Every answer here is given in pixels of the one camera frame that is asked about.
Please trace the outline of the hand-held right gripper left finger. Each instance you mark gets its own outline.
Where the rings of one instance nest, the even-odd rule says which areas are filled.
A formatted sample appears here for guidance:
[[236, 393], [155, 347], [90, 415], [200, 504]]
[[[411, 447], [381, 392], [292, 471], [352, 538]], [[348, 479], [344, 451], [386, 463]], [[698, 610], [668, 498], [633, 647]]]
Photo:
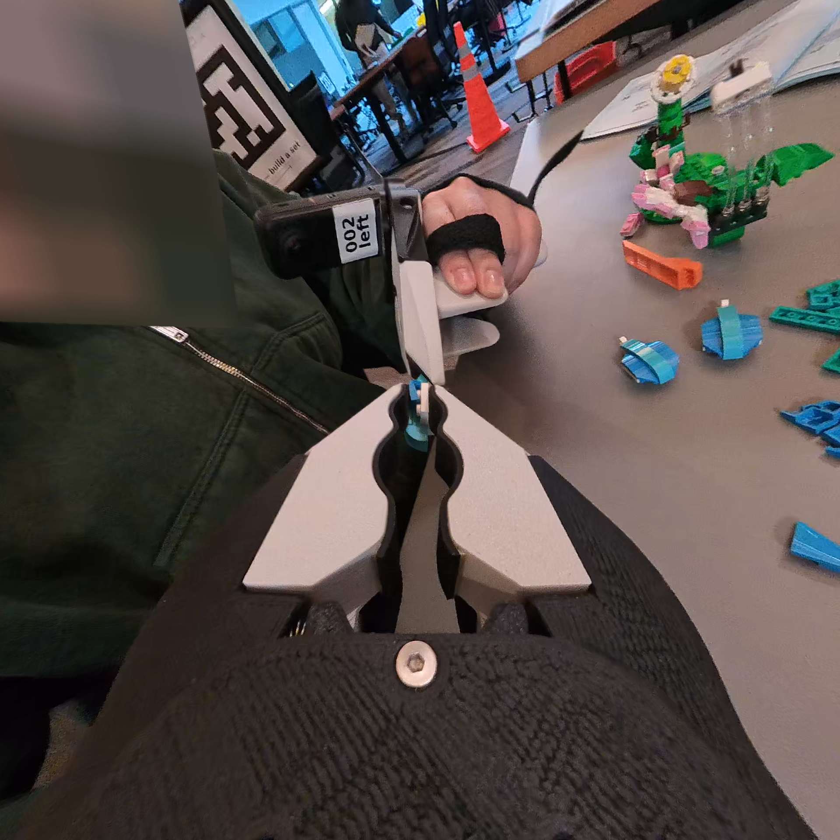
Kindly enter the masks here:
[[357, 612], [393, 634], [403, 598], [404, 385], [394, 385], [305, 455], [243, 579]]

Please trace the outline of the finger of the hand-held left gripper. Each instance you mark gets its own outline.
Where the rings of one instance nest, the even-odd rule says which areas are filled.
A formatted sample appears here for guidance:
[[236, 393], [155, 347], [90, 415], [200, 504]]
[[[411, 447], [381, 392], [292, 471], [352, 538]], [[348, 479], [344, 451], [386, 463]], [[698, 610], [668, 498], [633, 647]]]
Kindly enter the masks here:
[[402, 359], [409, 374], [445, 385], [434, 273], [425, 261], [392, 258], [395, 322]]
[[445, 360], [484, 350], [500, 339], [498, 327], [483, 318], [452, 317], [445, 320]]

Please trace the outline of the small blue teal lego assembly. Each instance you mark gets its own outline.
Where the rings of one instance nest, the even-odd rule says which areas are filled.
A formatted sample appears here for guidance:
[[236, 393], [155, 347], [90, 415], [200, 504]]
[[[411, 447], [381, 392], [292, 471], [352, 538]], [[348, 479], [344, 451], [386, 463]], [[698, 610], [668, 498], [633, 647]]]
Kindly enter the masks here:
[[429, 440], [433, 436], [429, 426], [430, 387], [422, 374], [408, 384], [409, 407], [404, 438], [410, 448], [423, 454], [428, 453]]

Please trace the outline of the blue lego leaf assembly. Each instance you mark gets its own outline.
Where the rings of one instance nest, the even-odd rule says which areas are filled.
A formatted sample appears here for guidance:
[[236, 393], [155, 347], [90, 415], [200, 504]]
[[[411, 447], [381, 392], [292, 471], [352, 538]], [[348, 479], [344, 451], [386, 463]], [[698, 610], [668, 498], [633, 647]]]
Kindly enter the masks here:
[[758, 316], [743, 314], [729, 299], [722, 299], [714, 318], [700, 327], [701, 348], [721, 361], [742, 361], [763, 343]]
[[640, 385], [666, 385], [679, 371], [680, 357], [666, 343], [620, 337], [621, 366]]

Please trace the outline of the blue lego wedge plate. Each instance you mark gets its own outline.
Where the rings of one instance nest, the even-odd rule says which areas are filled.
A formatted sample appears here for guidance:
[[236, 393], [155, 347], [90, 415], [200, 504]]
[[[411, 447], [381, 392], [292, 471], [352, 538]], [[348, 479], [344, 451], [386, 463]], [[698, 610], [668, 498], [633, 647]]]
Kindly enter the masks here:
[[801, 560], [808, 560], [826, 571], [839, 574], [839, 544], [798, 521], [791, 536], [790, 552]]

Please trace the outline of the group of blue lego wedges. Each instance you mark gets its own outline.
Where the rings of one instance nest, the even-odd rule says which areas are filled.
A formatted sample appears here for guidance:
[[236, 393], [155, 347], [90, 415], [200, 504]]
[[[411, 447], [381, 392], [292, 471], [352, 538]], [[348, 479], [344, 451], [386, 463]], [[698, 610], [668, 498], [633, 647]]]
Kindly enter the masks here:
[[839, 460], [839, 401], [825, 400], [803, 405], [795, 411], [780, 411], [780, 416], [808, 434], [819, 437], [825, 455]]

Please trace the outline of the group of teal green lego plates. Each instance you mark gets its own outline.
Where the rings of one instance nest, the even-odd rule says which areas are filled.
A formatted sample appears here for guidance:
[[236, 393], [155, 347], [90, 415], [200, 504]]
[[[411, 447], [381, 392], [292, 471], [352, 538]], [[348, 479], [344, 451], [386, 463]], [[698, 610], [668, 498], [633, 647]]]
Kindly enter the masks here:
[[805, 308], [779, 306], [772, 310], [770, 322], [824, 333], [838, 339], [839, 279], [806, 289], [805, 297]]

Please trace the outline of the lego instruction booklet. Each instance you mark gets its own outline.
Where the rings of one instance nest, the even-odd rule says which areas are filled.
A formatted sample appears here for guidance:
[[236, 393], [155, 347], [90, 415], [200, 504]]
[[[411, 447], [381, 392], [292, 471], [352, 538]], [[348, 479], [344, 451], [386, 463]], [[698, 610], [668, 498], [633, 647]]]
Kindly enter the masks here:
[[[723, 81], [730, 64], [742, 60], [750, 67], [762, 60], [770, 65], [773, 82], [786, 89], [804, 81], [838, 73], [839, 2], [801, 1], [782, 9], [745, 34], [704, 56], [693, 50], [695, 72], [682, 106], [689, 113], [710, 106], [712, 87]], [[657, 117], [650, 89], [655, 72], [629, 81], [586, 126], [583, 140], [647, 127]]]

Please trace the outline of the person's left hand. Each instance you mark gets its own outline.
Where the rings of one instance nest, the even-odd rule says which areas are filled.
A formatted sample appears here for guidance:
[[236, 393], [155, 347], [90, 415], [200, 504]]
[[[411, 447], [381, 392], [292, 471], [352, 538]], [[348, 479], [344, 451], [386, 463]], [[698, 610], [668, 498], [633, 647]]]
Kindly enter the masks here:
[[440, 228], [473, 216], [491, 216], [496, 220], [504, 259], [485, 245], [451, 248], [440, 254], [437, 267], [447, 285], [459, 295], [478, 293], [498, 299], [505, 291], [518, 289], [535, 267], [542, 239], [541, 223], [525, 195], [478, 176], [457, 175], [423, 196], [426, 239]]

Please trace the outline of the black white pattern sign board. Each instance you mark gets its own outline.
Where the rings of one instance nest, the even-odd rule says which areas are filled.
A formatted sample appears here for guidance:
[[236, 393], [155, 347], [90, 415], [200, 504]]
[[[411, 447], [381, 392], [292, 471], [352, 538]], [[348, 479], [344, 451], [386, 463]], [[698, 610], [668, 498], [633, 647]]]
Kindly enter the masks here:
[[249, 174], [299, 191], [326, 167], [298, 127], [291, 97], [235, 4], [179, 3], [211, 144]]

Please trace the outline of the wooden office desk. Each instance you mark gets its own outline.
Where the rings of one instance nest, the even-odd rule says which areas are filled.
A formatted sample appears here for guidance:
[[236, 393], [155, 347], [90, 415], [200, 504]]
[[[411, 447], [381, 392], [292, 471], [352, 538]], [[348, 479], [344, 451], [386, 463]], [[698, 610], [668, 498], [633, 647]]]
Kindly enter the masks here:
[[[429, 41], [427, 31], [424, 28], [417, 30], [413, 34], [415, 33], [426, 35]], [[429, 45], [432, 47], [435, 55], [437, 56], [437, 59], [440, 62], [440, 66], [445, 72], [445, 69], [443, 68], [442, 63], [438, 57], [438, 53], [435, 51], [435, 48], [433, 47], [430, 41]], [[365, 102], [370, 108], [371, 112], [373, 113], [376, 125], [381, 135], [385, 138], [385, 141], [387, 142], [388, 146], [391, 148], [397, 163], [399, 165], [404, 165], [408, 162], [408, 157], [405, 154], [401, 141], [392, 131], [391, 125], [387, 120], [382, 101], [378, 99], [378, 97], [375, 94], [376, 85], [380, 81], [384, 81], [393, 72], [399, 74], [400, 78], [402, 78], [399, 71], [393, 65], [393, 56], [391, 51], [386, 59], [381, 60], [379, 63], [372, 66], [370, 69], [366, 70], [363, 76], [356, 82], [356, 84], [347, 93], [342, 95], [342, 97], [339, 100], [336, 101], [334, 108], [331, 110], [331, 119], [337, 119], [339, 117], [340, 109], [343, 109], [345, 114], [349, 114], [353, 108], [358, 107], [361, 102]], [[451, 108], [451, 113], [452, 109], [456, 111], [461, 111], [463, 109], [464, 102], [461, 98], [457, 98], [456, 100], [452, 101], [447, 101], [446, 99], [444, 100], [447, 103], [458, 103], [461, 105], [460, 109]], [[419, 131], [422, 135], [426, 134], [422, 131], [422, 125]], [[430, 134], [436, 134], [435, 126]]]

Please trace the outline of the dark green zip jacket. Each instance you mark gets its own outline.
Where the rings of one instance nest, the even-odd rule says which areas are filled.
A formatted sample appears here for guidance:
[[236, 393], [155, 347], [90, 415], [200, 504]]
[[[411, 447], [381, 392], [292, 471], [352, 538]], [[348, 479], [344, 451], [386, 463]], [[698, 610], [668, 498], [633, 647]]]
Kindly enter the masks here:
[[281, 280], [256, 212], [291, 199], [216, 151], [245, 322], [3, 323], [2, 679], [117, 667], [179, 567], [403, 369], [380, 260]]

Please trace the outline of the black office chair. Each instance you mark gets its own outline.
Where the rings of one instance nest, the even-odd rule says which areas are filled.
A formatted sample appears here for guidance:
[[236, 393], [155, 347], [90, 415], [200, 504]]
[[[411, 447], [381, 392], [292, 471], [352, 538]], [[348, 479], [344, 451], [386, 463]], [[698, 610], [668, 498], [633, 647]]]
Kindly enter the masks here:
[[435, 124], [445, 120], [454, 130], [458, 127], [451, 108], [460, 109], [458, 103], [447, 103], [448, 76], [440, 66], [426, 35], [419, 33], [405, 37], [393, 50], [393, 65], [399, 71], [409, 98], [418, 114], [422, 131], [431, 133]]

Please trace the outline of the orange traffic cone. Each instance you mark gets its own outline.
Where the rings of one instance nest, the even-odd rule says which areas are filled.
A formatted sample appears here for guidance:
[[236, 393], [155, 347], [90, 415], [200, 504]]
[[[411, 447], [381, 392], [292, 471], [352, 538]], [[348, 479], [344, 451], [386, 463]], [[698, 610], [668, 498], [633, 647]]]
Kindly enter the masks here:
[[462, 24], [459, 21], [454, 22], [453, 29], [469, 112], [471, 134], [467, 138], [467, 144], [474, 153], [480, 154], [508, 135], [511, 128], [496, 111], [487, 84], [479, 72], [476, 58], [467, 44]]

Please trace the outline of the wooden table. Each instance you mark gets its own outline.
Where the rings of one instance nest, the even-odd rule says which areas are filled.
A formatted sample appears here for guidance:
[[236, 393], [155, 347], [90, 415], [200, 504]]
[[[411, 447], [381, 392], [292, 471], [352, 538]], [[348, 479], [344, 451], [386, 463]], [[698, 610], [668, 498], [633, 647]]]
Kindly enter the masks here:
[[580, 5], [571, 13], [564, 2], [539, 2], [520, 37], [514, 65], [520, 83], [532, 81], [573, 54], [602, 40], [651, 8], [676, 19], [697, 15], [697, 2], [599, 1]]

